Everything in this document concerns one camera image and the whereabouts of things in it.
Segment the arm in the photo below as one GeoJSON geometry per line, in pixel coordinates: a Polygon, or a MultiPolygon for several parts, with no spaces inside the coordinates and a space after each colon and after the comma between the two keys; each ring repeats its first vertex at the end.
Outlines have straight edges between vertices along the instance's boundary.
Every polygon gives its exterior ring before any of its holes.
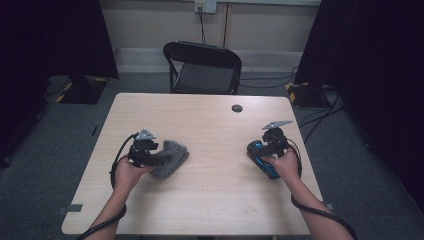
{"type": "MultiPolygon", "coordinates": [[[[263,157],[263,160],[271,163],[275,167],[275,170],[277,170],[278,174],[287,184],[293,198],[298,203],[331,213],[331,211],[315,197],[300,179],[297,171],[297,158],[292,149],[289,148],[287,153],[279,159],[263,157]]],[[[300,212],[313,239],[352,239],[349,232],[339,223],[304,210],[300,210],[300,212]]]]}
{"type": "MultiPolygon", "coordinates": [[[[117,216],[124,208],[125,202],[141,175],[150,172],[154,167],[134,167],[127,157],[122,158],[115,173],[115,189],[90,228],[117,216]]],[[[119,221],[93,233],[86,239],[115,239],[119,221]]]]}

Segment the black cable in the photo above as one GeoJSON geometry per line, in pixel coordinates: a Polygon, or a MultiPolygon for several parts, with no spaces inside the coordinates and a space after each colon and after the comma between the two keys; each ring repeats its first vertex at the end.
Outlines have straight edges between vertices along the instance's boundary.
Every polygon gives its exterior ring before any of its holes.
{"type": "MultiPolygon", "coordinates": [[[[334,113],[337,113],[337,112],[340,112],[340,110],[342,110],[342,109],[344,109],[344,105],[342,105],[340,108],[338,108],[337,110],[334,110],[334,111],[332,111],[329,115],[333,115],[334,113]]],[[[303,127],[303,126],[305,126],[305,125],[307,125],[307,124],[310,124],[310,123],[313,123],[313,122],[315,122],[315,121],[318,121],[318,120],[320,120],[321,118],[322,118],[323,116],[321,116],[321,117],[317,117],[317,118],[314,118],[314,119],[312,119],[312,120],[309,120],[309,121],[307,121],[307,122],[305,122],[305,123],[303,123],[303,124],[299,124],[299,128],[300,127],[303,127]]]]}
{"type": "Polygon", "coordinates": [[[51,93],[47,93],[46,95],[44,95],[43,96],[43,98],[46,98],[46,97],[50,97],[51,95],[53,95],[53,94],[56,94],[57,92],[59,92],[61,89],[63,89],[65,86],[66,86],[66,84],[69,82],[69,76],[68,76],[68,78],[66,79],[66,81],[62,84],[62,86],[60,86],[58,89],[56,89],[55,91],[53,91],[53,92],[51,92],[51,93]]]}
{"type": "MultiPolygon", "coordinates": [[[[299,174],[299,177],[301,177],[302,176],[302,161],[301,161],[301,158],[300,158],[299,148],[297,147],[296,143],[294,141],[292,141],[291,139],[287,139],[287,141],[290,141],[294,145],[294,147],[292,145],[289,145],[289,148],[291,148],[296,155],[296,159],[297,159],[297,163],[298,163],[298,174],[299,174]]],[[[325,211],[322,211],[322,210],[319,210],[319,209],[316,209],[316,208],[311,208],[311,207],[307,207],[305,205],[302,205],[294,199],[293,195],[291,195],[291,202],[295,207],[297,207],[301,210],[304,210],[304,211],[307,211],[307,212],[310,212],[310,213],[314,213],[314,214],[329,218],[333,221],[336,221],[337,223],[341,224],[343,227],[346,228],[346,230],[350,233],[350,235],[352,236],[353,239],[355,239],[355,240],[358,239],[358,236],[356,235],[356,232],[352,228],[352,226],[350,226],[343,219],[337,217],[335,214],[328,213],[328,212],[325,212],[325,211]]]]}
{"type": "Polygon", "coordinates": [[[296,73],[294,70],[298,68],[299,66],[293,67],[291,71],[291,75],[285,76],[285,77],[266,77],[266,78],[240,78],[240,80],[273,80],[273,79],[286,79],[286,78],[292,78],[296,76],[296,73]]]}
{"type": "Polygon", "coordinates": [[[331,115],[331,110],[336,106],[337,101],[339,100],[340,97],[340,92],[337,93],[337,97],[336,100],[334,100],[334,103],[330,106],[330,108],[328,109],[328,111],[324,114],[324,116],[318,118],[318,122],[317,124],[315,124],[315,126],[312,128],[312,130],[308,133],[308,135],[306,136],[305,140],[303,140],[304,143],[306,143],[309,139],[309,137],[311,136],[311,134],[315,131],[315,129],[318,127],[318,125],[322,122],[322,120],[324,120],[325,117],[331,115]]]}
{"type": "Polygon", "coordinates": [[[200,24],[202,25],[202,43],[206,45],[205,30],[203,29],[203,8],[197,7],[197,10],[199,10],[200,24]]]}
{"type": "Polygon", "coordinates": [[[284,83],[281,83],[281,84],[278,84],[278,85],[274,85],[274,86],[257,87],[257,86],[248,86],[248,85],[243,85],[243,84],[240,84],[239,86],[240,86],[240,87],[247,87],[247,88],[276,88],[276,87],[281,87],[281,86],[283,86],[283,85],[285,85],[285,84],[289,83],[289,82],[293,79],[293,76],[295,76],[295,75],[290,75],[290,76],[282,77],[282,78],[267,78],[267,79],[284,79],[284,78],[290,78],[288,81],[286,81],[286,82],[284,82],[284,83]]]}
{"type": "MultiPolygon", "coordinates": [[[[116,155],[115,161],[112,164],[112,169],[109,172],[110,173],[110,181],[112,184],[112,189],[115,189],[115,172],[116,172],[116,168],[118,167],[118,163],[122,158],[119,158],[119,156],[121,155],[122,150],[124,149],[125,145],[127,145],[128,141],[131,140],[132,138],[135,138],[137,136],[137,134],[133,134],[131,136],[129,136],[124,143],[121,145],[121,148],[118,151],[118,154],[116,155]]],[[[83,234],[81,234],[77,240],[82,240],[88,236],[90,236],[91,234],[109,226],[110,224],[119,221],[121,218],[123,218],[125,216],[125,214],[127,213],[127,205],[124,205],[124,208],[122,208],[121,212],[116,215],[115,217],[106,220],[94,227],[91,227],[90,229],[88,229],[87,231],[85,231],[83,234]]]]}
{"type": "Polygon", "coordinates": [[[323,109],[323,110],[318,110],[318,111],[316,111],[316,112],[313,112],[313,113],[310,113],[310,114],[308,114],[308,115],[304,116],[304,117],[302,118],[302,120],[298,123],[299,127],[300,127],[300,125],[302,125],[303,121],[305,121],[308,117],[311,117],[312,115],[315,115],[315,114],[323,113],[323,112],[325,112],[325,111],[326,111],[325,109],[323,109]]]}
{"type": "Polygon", "coordinates": [[[329,218],[329,219],[341,224],[344,228],[346,228],[346,230],[350,233],[350,235],[352,236],[353,239],[355,239],[355,240],[358,239],[358,236],[356,235],[356,232],[352,228],[352,226],[350,226],[347,222],[345,222],[343,219],[337,217],[336,215],[322,211],[322,210],[319,210],[319,209],[316,209],[316,208],[304,206],[304,205],[300,204],[299,202],[297,202],[296,199],[294,199],[293,195],[291,196],[291,202],[295,207],[297,207],[301,210],[329,218]]]}
{"type": "Polygon", "coordinates": [[[226,40],[227,40],[227,26],[229,25],[228,23],[228,9],[229,9],[229,5],[230,3],[227,2],[227,6],[225,7],[225,24],[224,24],[224,41],[222,43],[222,46],[225,48],[226,46],[226,40]]]}

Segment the gray carpet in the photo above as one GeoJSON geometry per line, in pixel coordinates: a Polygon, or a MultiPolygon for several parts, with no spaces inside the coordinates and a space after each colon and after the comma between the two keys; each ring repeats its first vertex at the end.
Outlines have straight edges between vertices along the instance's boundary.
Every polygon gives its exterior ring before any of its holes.
{"type": "MultiPolygon", "coordinates": [[[[287,75],[290,73],[243,73],[242,78],[287,75]]],[[[48,92],[65,80],[52,78],[48,92]]],[[[246,87],[275,86],[284,81],[243,80],[239,95],[287,96],[283,86],[246,87]]],[[[114,97],[120,92],[168,91],[167,73],[125,73],[121,80],[107,84],[97,105],[57,104],[57,94],[48,97],[43,117],[12,154],[11,167],[0,170],[0,239],[74,239],[61,232],[64,215],[57,210],[71,203],[114,97]]],[[[328,92],[331,101],[335,96],[328,92]]],[[[294,112],[300,122],[316,110],[294,112]]],[[[301,128],[304,138],[313,125],[301,128]]],[[[390,169],[366,147],[360,127],[346,111],[325,118],[305,145],[324,200],[355,228],[359,239],[424,239],[420,211],[390,169]]]]}

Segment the gray cloth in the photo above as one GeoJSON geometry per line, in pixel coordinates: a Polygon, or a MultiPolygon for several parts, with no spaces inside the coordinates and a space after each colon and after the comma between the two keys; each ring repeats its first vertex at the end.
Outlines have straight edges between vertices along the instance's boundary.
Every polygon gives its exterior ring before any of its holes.
{"type": "Polygon", "coordinates": [[[165,140],[163,142],[163,150],[156,153],[156,155],[166,156],[169,158],[164,166],[156,167],[150,174],[159,180],[164,180],[171,176],[188,158],[189,152],[187,147],[178,144],[172,140],[165,140]]]}

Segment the wall outlet plate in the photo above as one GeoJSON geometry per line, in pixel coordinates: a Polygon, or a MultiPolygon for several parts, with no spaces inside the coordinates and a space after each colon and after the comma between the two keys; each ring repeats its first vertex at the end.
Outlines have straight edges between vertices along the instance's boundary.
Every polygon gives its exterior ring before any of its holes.
{"type": "Polygon", "coordinates": [[[216,1],[194,1],[194,12],[198,13],[202,8],[202,13],[216,13],[216,1]]]}

